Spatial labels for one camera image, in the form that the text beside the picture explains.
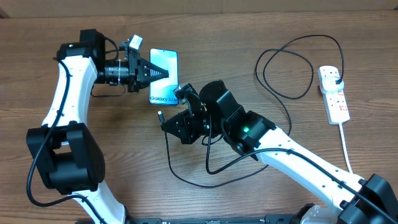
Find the blue phone screen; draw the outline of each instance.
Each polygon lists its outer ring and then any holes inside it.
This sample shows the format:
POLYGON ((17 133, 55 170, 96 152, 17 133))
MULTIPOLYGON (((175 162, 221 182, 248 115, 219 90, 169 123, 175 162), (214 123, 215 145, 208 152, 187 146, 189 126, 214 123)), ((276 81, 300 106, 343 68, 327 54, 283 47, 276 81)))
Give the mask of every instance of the blue phone screen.
POLYGON ((149 102, 177 105, 173 90, 178 87, 177 53, 171 50, 151 49, 150 62, 169 71, 169 77, 150 83, 149 102))

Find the beige wall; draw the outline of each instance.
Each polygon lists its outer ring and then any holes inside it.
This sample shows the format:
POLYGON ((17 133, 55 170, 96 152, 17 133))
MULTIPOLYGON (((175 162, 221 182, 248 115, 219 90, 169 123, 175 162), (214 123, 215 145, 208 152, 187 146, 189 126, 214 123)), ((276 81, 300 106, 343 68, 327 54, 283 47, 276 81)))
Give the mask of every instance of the beige wall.
POLYGON ((3 17, 388 10, 398 0, 0 0, 3 17))

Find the white power strip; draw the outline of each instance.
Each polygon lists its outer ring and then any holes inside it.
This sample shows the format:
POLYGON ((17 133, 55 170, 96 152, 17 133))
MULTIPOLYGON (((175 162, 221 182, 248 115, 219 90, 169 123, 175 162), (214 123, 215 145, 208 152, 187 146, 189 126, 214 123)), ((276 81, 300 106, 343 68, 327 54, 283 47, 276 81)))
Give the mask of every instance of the white power strip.
POLYGON ((345 137, 343 132, 343 123, 349 120, 349 113, 346 98, 344 95, 344 83, 335 84, 335 80, 340 77, 338 69, 333 66, 322 66, 318 69, 318 78, 320 89, 325 103, 326 115, 329 124, 338 124, 340 128, 341 143, 343 145, 344 157, 350 173, 353 173, 349 164, 346 149, 345 137))

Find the wooden table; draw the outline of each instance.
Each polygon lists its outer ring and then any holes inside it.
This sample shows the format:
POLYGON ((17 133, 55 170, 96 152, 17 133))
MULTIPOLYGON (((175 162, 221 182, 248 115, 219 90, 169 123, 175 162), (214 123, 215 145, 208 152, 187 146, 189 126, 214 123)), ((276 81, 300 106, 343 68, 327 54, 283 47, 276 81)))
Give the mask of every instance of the wooden table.
MULTIPOLYGON (((73 223, 88 218, 75 202, 39 208, 28 201, 25 184, 32 158, 25 135, 29 128, 40 127, 51 105, 58 80, 58 65, 52 57, 60 44, 77 42, 79 31, 90 28, 116 43, 141 35, 144 58, 149 58, 150 48, 176 50, 180 83, 189 82, 200 90, 208 82, 222 79, 247 111, 266 116, 284 130, 288 125, 281 105, 254 78, 258 56, 301 35, 335 37, 346 63, 345 92, 351 120, 344 127, 352 168, 365 178, 373 173, 381 175, 398 192, 397 21, 396 11, 1 19, 0 222, 73 223)), ((315 70, 322 65, 341 69, 338 49, 329 39, 300 40, 289 50, 306 56, 315 70)), ((306 89, 310 75, 306 62, 287 54, 276 56, 267 69, 271 85, 290 96, 306 89)), ((283 99, 292 116, 291 137, 346 169, 339 130, 327 122, 318 84, 315 72, 305 97, 283 99)), ((103 85, 96 86, 95 93, 118 91, 103 85)), ((217 189, 201 189, 176 179, 167 167, 157 111, 170 118, 184 108, 150 105, 149 89, 120 98, 90 100, 88 127, 105 156, 106 182, 132 216, 261 217, 295 213, 305 203, 320 203, 272 167, 217 189)), ((179 139, 169 139, 176 173, 192 182, 218 184, 263 166, 245 159, 220 175, 210 176, 205 171, 205 148, 199 141, 183 146, 179 139)), ((220 142, 213 147, 210 168, 237 156, 220 142)), ((41 202, 60 198, 56 190, 44 187, 37 173, 33 189, 41 202)))

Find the white cord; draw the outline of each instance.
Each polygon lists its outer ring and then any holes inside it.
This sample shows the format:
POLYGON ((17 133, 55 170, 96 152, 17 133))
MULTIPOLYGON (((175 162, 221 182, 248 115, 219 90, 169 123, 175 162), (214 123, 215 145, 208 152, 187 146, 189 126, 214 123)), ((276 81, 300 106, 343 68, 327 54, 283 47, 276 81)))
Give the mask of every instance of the white cord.
POLYGON ((346 148, 346 139, 344 138, 343 124, 339 123, 338 127, 340 128, 341 143, 343 145, 343 152, 344 152, 344 157, 346 158, 347 168, 350 173, 353 173, 353 170, 351 169, 351 165, 349 164, 349 160, 348 160, 348 153, 347 153, 347 148, 346 148))

